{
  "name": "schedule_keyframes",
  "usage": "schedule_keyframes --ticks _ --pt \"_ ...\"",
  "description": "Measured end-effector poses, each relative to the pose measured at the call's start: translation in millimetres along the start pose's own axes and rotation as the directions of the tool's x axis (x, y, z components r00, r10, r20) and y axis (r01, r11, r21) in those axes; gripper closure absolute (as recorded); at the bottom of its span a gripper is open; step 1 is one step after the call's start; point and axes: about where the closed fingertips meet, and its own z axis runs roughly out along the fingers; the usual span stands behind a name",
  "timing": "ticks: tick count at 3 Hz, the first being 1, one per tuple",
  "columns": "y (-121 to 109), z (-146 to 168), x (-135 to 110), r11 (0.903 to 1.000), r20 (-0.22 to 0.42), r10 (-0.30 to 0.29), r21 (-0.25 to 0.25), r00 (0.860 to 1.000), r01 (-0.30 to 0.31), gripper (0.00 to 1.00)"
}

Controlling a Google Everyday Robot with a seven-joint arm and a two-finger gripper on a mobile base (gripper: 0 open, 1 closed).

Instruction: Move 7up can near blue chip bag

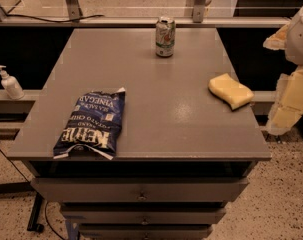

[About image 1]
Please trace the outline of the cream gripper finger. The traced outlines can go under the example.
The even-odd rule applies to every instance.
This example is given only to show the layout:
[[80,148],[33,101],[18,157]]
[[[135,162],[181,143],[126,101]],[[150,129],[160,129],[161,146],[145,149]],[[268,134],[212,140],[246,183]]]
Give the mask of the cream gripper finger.
[[266,130],[271,135],[283,135],[303,115],[303,66],[290,75],[281,74],[276,85],[275,102],[268,114]]
[[282,26],[263,42],[263,47],[270,50],[285,50],[289,25]]

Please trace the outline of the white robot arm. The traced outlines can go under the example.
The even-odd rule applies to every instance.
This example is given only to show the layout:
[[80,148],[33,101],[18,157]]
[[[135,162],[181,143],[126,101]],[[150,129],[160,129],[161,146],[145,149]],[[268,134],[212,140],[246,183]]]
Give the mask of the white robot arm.
[[263,47],[284,50],[286,60],[297,66],[290,75],[280,75],[266,124],[269,134],[283,135],[303,115],[303,6],[288,24],[264,41]]

